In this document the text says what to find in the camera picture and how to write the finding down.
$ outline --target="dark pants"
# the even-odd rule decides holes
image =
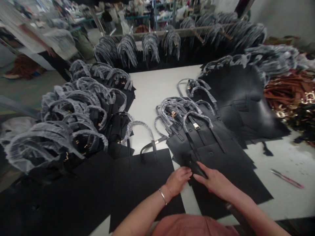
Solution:
[[[52,57],[48,54],[47,51],[40,52],[39,55],[45,58],[48,63],[58,71],[58,73],[64,78],[65,81],[70,82],[71,78],[66,73],[66,70],[69,70],[70,65],[62,59],[59,55]]]

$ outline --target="hand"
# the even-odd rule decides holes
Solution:
[[[181,167],[175,170],[170,177],[168,177],[165,186],[170,191],[171,199],[182,191],[184,184],[190,180],[192,174],[193,173],[190,168]]]
[[[57,56],[57,54],[54,52],[54,50],[51,47],[46,46],[45,49],[46,49],[46,51],[48,52],[48,54],[50,56],[52,56],[52,57],[56,57]]]
[[[228,201],[230,203],[242,193],[237,187],[235,187],[223,174],[219,171],[207,168],[204,164],[197,162],[199,167],[205,172],[208,179],[194,174],[194,178],[201,184],[205,185],[209,192],[214,193],[219,198]]]

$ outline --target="pink scissors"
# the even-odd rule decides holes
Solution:
[[[274,169],[270,169],[270,171],[271,171],[272,173],[274,173],[276,176],[280,177],[281,179],[283,179],[283,180],[289,182],[290,184],[294,185],[295,187],[297,187],[297,188],[304,188],[303,185],[301,185],[301,184],[299,184],[298,182],[296,182],[296,181],[290,179],[289,177],[286,177],[285,175],[281,174],[279,171],[276,171],[276,170],[274,170]]]

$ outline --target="floor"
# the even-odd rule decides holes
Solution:
[[[42,95],[52,91],[55,85],[63,85],[65,80],[53,70],[47,71],[31,80],[8,80],[2,75],[10,70],[13,64],[0,68],[0,94],[22,104],[40,109]],[[20,116],[13,111],[0,107],[0,124],[12,117]],[[20,176],[20,171],[8,164],[4,153],[0,150],[0,192],[8,188]]]

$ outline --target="bangle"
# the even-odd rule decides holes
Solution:
[[[167,206],[167,201],[165,200],[165,197],[164,197],[164,195],[163,195],[163,193],[162,193],[162,190],[161,189],[159,189],[160,190],[160,193],[161,193],[161,195],[162,195],[162,197],[163,197],[163,200],[164,200],[164,202],[165,202],[165,205]]]

